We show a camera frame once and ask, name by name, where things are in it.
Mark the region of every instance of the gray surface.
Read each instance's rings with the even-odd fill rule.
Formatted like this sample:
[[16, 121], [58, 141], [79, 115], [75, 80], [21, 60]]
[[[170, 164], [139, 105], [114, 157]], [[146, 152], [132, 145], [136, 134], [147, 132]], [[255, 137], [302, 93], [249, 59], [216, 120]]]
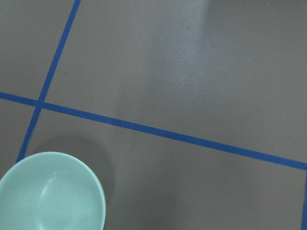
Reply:
[[78, 157], [106, 188], [106, 230], [299, 230], [305, 172], [43, 111], [29, 154]]
[[0, 1], [0, 91], [38, 99], [73, 0]]
[[[0, 3], [0, 92], [37, 99], [72, 1]], [[307, 162], [307, 4], [82, 1], [47, 101]], [[33, 108], [0, 100], [0, 176]], [[107, 229], [299, 230], [304, 171], [42, 111], [27, 156], [98, 175]]]
[[0, 100], [0, 178], [15, 164], [33, 107]]
[[306, 11], [83, 1], [47, 101], [307, 162]]

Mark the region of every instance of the bowl rim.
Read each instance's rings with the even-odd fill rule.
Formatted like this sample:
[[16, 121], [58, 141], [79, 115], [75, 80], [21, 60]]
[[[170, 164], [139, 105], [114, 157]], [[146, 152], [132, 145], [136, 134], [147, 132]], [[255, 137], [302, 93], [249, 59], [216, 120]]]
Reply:
[[97, 177], [97, 175], [94, 173], [94, 171], [88, 167], [83, 161], [81, 161], [80, 159], [71, 156], [67, 153], [62, 153], [62, 152], [53, 152], [53, 151], [48, 151], [48, 152], [40, 152], [40, 153], [36, 153], [33, 154], [31, 156], [25, 157], [23, 158], [21, 161], [17, 162], [16, 164], [14, 164], [4, 175], [3, 177], [0, 179], [0, 189], [2, 187], [2, 184], [9, 178], [10, 174], [12, 174], [13, 171], [15, 171], [16, 168], [18, 168], [20, 165], [24, 164], [27, 161], [30, 161], [33, 158], [37, 158], [37, 157], [41, 157], [41, 156], [46, 156], [46, 155], [56, 155], [56, 156], [61, 156], [61, 157], [66, 157], [69, 158], [70, 160], [73, 160], [77, 163], [79, 163], [83, 168], [85, 168], [89, 174], [92, 176], [92, 178], [95, 181], [95, 184], [99, 190], [100, 193], [100, 197], [102, 200], [102, 219], [101, 219], [101, 225], [99, 230], [102, 230], [104, 225], [105, 225], [105, 220], [106, 220], [106, 196], [105, 196], [105, 192], [103, 190], [103, 187]]

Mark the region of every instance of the curved scratch on surface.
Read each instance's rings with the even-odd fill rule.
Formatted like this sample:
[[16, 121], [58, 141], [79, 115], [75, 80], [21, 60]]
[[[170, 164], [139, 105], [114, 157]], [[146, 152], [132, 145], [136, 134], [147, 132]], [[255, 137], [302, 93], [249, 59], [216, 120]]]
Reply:
[[130, 214], [127, 217], [127, 221], [123, 226], [127, 226], [130, 223], [130, 217], [132, 216], [135, 210], [137, 210], [140, 206], [147, 205], [147, 204], [174, 205], [174, 206], [184, 207], [183, 204], [175, 203], [175, 202], [148, 201], [148, 202], [139, 203], [138, 205], [133, 207], [133, 209], [130, 211]]

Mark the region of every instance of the mint green bowl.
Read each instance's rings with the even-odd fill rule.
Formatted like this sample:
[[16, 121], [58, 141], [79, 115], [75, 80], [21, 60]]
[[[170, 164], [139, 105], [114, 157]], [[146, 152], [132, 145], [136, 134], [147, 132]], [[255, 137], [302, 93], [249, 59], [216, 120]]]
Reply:
[[71, 155], [29, 156], [0, 181], [0, 230], [102, 230], [105, 217], [98, 178]]

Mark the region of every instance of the blue tape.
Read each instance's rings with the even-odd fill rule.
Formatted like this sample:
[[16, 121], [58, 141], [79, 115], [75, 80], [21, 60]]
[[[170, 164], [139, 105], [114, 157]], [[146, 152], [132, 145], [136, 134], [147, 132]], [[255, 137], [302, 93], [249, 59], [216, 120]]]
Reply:
[[304, 200], [304, 205], [303, 205], [301, 230], [307, 230], [307, 173], [306, 173], [306, 182], [305, 182], [305, 200]]
[[26, 97], [20, 97], [20, 96], [16, 96], [16, 95], [4, 93], [4, 92], [0, 92], [0, 98], [11, 101], [11, 102], [17, 102], [21, 104], [30, 105], [30, 106], [36, 106], [37, 104], [36, 100], [26, 98]]
[[55, 73], [56, 68], [58, 66], [59, 59], [61, 57], [62, 51], [64, 49], [64, 46], [65, 46], [65, 43], [66, 43], [66, 40], [67, 40], [67, 37], [68, 37], [69, 32], [71, 30], [71, 26], [72, 26], [73, 20], [74, 20], [74, 18], [76, 16], [76, 13], [78, 11], [80, 2], [81, 2], [81, 0], [75, 0], [74, 4], [72, 6], [72, 9], [71, 9], [71, 12], [69, 14], [68, 20], [66, 22], [65, 28], [63, 30], [61, 39], [59, 41], [57, 50], [56, 50], [56, 52], [54, 54], [54, 57], [52, 59], [52, 62], [51, 62], [48, 74], [46, 76], [43, 88], [42, 88], [42, 90], [40, 92], [38, 101], [36, 103], [35, 110], [33, 112], [33, 115], [32, 115], [32, 118], [31, 118], [31, 121], [30, 121], [30, 124], [29, 124], [29, 127], [28, 127], [26, 135], [24, 137], [24, 141], [23, 141], [23, 143], [21, 145], [21, 148], [20, 148], [20, 151], [19, 151], [19, 154], [18, 154], [16, 162], [19, 162], [20, 160], [22, 160], [24, 158], [25, 154], [26, 154], [29, 141], [31, 139], [32, 133], [33, 133], [33, 131], [35, 129], [35, 126], [37, 124], [40, 112], [42, 110], [42, 105], [43, 105], [43, 103], [44, 103], [44, 101], [46, 99], [49, 87], [51, 85], [51, 81], [53, 79], [54, 73]]
[[71, 108], [63, 107], [63, 106], [56, 105], [56, 104], [44, 103], [43, 108], [54, 111], [54, 112], [72, 115], [72, 116], [76, 116], [76, 117], [80, 117], [80, 118], [84, 118], [84, 119], [88, 119], [92, 121], [97, 121], [97, 122], [101, 122], [101, 123], [105, 123], [105, 124], [109, 124], [113, 126], [132, 129], [132, 130], [136, 130], [136, 131], [143, 132], [143, 133], [148, 133], [148, 134], [165, 137], [165, 138], [169, 138], [173, 140], [183, 141], [186, 143], [199, 145], [199, 146], [203, 146], [203, 147], [207, 147], [207, 148], [211, 148], [215, 150], [229, 152], [229, 153], [233, 153], [233, 154], [240, 155], [240, 156], [250, 157], [250, 158], [267, 161], [267, 162], [271, 162], [275, 164], [280, 164], [280, 165], [284, 165], [284, 166], [288, 166], [288, 167], [292, 167], [296, 169], [307, 170], [307, 163], [295, 161], [295, 160], [291, 160], [291, 159], [287, 159], [283, 157], [272, 156], [266, 153], [243, 149], [243, 148], [226, 145], [226, 144], [222, 144], [222, 143], [218, 143], [218, 142], [214, 142], [210, 140], [205, 140], [201, 138], [196, 138], [196, 137], [192, 137], [192, 136], [188, 136], [188, 135], [184, 135], [180, 133], [175, 133], [175, 132], [171, 132], [171, 131], [167, 131], [163, 129], [140, 125], [140, 124], [136, 124], [133, 122], [123, 121], [123, 120], [119, 120], [119, 119], [115, 119], [115, 118], [111, 118], [107, 116], [93, 114], [93, 113], [89, 113], [89, 112], [85, 112], [85, 111], [81, 111], [77, 109], [71, 109]]

